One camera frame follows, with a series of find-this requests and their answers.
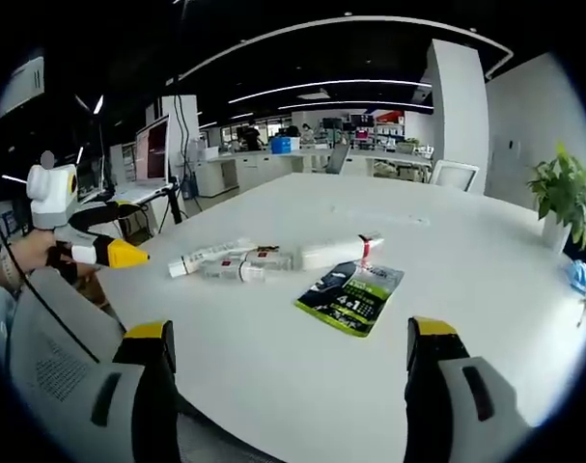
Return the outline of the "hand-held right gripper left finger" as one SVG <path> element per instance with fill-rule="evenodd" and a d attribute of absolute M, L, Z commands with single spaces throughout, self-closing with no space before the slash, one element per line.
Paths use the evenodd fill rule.
<path fill-rule="evenodd" d="M 172 321 L 131 328 L 98 363 L 52 338 L 44 346 L 44 429 L 70 461 L 177 461 Z"/>

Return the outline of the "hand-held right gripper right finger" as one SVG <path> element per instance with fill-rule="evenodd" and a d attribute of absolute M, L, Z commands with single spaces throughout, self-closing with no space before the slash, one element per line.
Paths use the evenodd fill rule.
<path fill-rule="evenodd" d="M 504 462 L 530 434 L 516 390 L 450 324 L 407 323 L 405 462 Z"/>

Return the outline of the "person's left hand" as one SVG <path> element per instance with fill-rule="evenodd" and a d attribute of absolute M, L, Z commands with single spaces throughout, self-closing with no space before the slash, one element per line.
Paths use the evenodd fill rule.
<path fill-rule="evenodd" d="M 2 282 L 9 290 L 19 289 L 22 285 L 24 278 L 19 269 L 28 274 L 45 266 L 52 266 L 59 271 L 68 270 L 71 281 L 92 275 L 98 270 L 94 265 L 76 262 L 62 252 L 52 231 L 33 230 L 12 244 L 10 250 L 13 259 L 7 250 L 0 258 Z"/>

